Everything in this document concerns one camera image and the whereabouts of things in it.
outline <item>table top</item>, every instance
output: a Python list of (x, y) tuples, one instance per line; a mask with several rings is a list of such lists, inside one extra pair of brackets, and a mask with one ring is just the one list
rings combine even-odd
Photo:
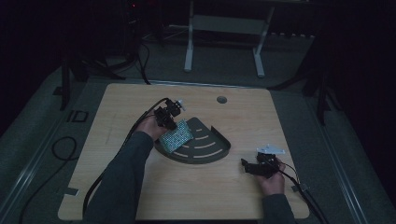
[[(226, 104), (217, 101), (219, 96)], [(241, 159), (256, 162), (256, 148), (272, 144), (286, 150), (278, 157), (290, 166), (292, 157), (269, 91), (248, 88), (110, 84), (98, 108), (64, 195), (59, 218), (82, 219), (88, 188), (104, 171), (122, 145), (135, 121), (160, 99), (183, 100), (186, 111), (175, 118), (198, 118), (216, 128), (230, 143), (229, 154), (208, 164), (185, 164), (166, 158), (153, 149), (146, 164), (136, 219), (259, 219), (263, 217), (262, 193), (253, 175), (246, 174)], [(287, 168), (291, 176), (295, 173)], [(296, 218), (308, 217), (301, 196), (286, 196)]]

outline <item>dark sleeve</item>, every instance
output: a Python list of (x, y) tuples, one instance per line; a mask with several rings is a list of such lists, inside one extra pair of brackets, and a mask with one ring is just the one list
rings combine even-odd
[(288, 199), (284, 194), (273, 194), (262, 199), (264, 224), (295, 224)]
[(83, 223), (134, 223), (146, 160), (152, 147), (148, 134), (136, 132), (131, 136), (107, 166)]

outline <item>wooden table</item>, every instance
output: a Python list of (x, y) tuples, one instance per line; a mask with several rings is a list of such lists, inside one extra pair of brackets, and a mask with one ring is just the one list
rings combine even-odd
[[(227, 98), (226, 104), (217, 101)], [(241, 158), (256, 162), (256, 148), (273, 144), (286, 149), (278, 156), (293, 166), (269, 91), (244, 88), (110, 84), (99, 106), (75, 172), (69, 183), (78, 194), (64, 195), (59, 218), (82, 219), (82, 204), (93, 181), (114, 158), (134, 122), (163, 97), (182, 99), (187, 111), (175, 118), (198, 118), (231, 142), (230, 153), (208, 164), (184, 164), (156, 149), (146, 164), (137, 219), (260, 219), (262, 193), (244, 172)], [(295, 176), (291, 169), (285, 172)], [(296, 218), (309, 215), (286, 180), (286, 196)]]

